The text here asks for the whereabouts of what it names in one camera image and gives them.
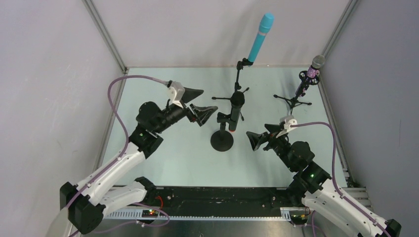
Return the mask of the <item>round base microphone stand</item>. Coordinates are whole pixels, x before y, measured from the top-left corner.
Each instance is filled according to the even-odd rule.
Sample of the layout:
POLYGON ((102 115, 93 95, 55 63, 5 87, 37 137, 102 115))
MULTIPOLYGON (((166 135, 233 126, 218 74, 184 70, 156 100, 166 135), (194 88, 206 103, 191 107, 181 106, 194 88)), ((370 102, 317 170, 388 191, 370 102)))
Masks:
POLYGON ((218 131, 214 132, 210 138, 211 146, 219 152, 225 152, 232 148, 234 138, 231 133, 226 131, 226 124, 229 117, 221 112, 217 113, 217 123, 220 124, 218 131))

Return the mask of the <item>black microphone orange end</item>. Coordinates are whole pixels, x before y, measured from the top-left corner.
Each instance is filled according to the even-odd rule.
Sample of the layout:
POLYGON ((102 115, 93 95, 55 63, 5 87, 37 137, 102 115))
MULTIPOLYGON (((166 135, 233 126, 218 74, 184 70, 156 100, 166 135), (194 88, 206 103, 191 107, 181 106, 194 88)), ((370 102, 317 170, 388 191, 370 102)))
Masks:
POLYGON ((237 129, 237 124, 241 114, 241 108, 245 103, 244 93, 241 91, 236 91, 232 94, 230 98, 231 103, 231 112, 230 112, 230 121, 229 121, 229 130, 234 132, 237 129))

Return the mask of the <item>tripod shock mount stand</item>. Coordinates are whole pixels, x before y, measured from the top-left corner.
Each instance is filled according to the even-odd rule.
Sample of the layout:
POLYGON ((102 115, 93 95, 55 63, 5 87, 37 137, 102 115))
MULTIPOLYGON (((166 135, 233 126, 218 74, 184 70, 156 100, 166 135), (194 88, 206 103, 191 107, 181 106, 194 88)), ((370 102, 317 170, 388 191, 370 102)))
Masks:
POLYGON ((304 97, 306 95, 306 90, 311 85, 318 85, 320 82, 319 78, 319 70, 316 69, 309 69, 307 71, 301 71, 299 73, 300 84, 295 92, 295 96, 293 98, 285 98, 274 94, 273 97, 277 99, 284 100, 290 109, 290 114, 293 113, 293 109, 300 105, 308 105, 311 106, 311 102, 302 102, 299 100, 300 97, 304 97))

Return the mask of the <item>small tripod clip stand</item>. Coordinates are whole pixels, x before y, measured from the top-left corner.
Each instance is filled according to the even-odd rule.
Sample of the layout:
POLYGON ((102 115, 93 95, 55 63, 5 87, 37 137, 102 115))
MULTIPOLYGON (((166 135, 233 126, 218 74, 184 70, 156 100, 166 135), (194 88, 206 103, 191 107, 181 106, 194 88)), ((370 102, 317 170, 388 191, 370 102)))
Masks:
MULTIPOLYGON (((247 92, 250 89, 249 87, 247 87, 245 90, 240 91, 242 89, 242 87, 239 84, 239 76, 240 76, 240 70, 242 70, 244 68, 244 66, 252 66, 252 65, 253 65, 253 62, 250 62, 247 58, 243 58, 241 61, 238 61, 237 62, 237 66, 236 66, 237 75, 236 75, 236 81, 234 83, 234 90, 235 90, 235 92, 236 91, 239 91, 239 92, 245 93, 245 92, 247 92)), ((230 100, 230 98, 226 98, 226 97, 215 97, 215 96, 213 96, 211 99, 212 100, 230 100)), ((245 119, 244 119, 244 117, 243 117, 243 115, 242 115, 241 112, 240 112, 240 118, 242 119, 242 121, 245 121, 245 119)))

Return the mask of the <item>purple glitter microphone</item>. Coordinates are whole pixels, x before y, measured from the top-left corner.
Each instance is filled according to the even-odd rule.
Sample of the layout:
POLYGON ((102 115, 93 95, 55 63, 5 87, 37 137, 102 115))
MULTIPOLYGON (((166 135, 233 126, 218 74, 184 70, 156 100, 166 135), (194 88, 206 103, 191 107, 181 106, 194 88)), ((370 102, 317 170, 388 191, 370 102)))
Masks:
POLYGON ((297 97, 302 97, 305 95, 306 90, 311 85, 318 85, 320 82, 319 74, 320 69, 324 66, 326 59, 324 55, 317 55, 313 58, 311 66, 306 71, 301 71, 299 73, 299 78, 301 80, 300 85, 298 86, 295 95, 297 97))

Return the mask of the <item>blue microphone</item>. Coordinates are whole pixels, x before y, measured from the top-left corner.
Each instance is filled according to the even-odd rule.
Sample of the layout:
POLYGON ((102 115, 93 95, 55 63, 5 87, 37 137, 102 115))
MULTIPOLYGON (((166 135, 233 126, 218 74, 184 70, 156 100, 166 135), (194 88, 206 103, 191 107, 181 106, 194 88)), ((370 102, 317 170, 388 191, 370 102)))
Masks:
POLYGON ((247 57, 247 60, 249 61, 250 65, 252 65, 255 62, 257 55, 262 47, 262 44, 264 43, 267 34, 270 32, 273 26, 274 19, 275 17, 272 13, 265 13, 262 17, 255 40, 247 57))

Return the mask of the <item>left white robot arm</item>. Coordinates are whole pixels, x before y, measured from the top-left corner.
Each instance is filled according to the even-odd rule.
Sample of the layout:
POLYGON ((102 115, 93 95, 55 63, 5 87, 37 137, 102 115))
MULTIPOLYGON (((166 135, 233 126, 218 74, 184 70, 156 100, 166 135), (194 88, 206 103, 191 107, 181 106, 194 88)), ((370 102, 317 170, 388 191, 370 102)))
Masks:
POLYGON ((152 101, 139 107, 134 131, 125 134, 123 147, 111 160, 78 183, 66 182, 60 187, 60 208, 76 228, 75 234, 89 234, 107 214, 143 201, 153 188, 153 183, 147 178, 137 178, 120 190, 111 188, 158 149, 163 142, 160 136, 162 132, 183 118, 203 126, 218 109, 217 106, 196 106, 191 103, 203 94, 202 89, 169 86, 168 92, 170 96, 163 109, 152 101))

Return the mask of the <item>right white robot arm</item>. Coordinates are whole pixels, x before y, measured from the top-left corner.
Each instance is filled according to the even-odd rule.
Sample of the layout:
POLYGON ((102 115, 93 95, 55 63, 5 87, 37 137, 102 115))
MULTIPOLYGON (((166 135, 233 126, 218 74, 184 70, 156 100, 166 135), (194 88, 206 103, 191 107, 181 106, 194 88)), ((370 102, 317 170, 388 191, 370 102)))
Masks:
POLYGON ((290 143, 289 130, 295 128, 285 122, 266 124, 266 132, 246 132, 254 151, 273 150, 290 172, 293 181, 287 187, 290 199, 318 212, 349 237, 398 237, 401 224, 394 219, 384 219, 375 214, 347 191, 334 177, 314 161, 314 153, 307 142, 290 143))

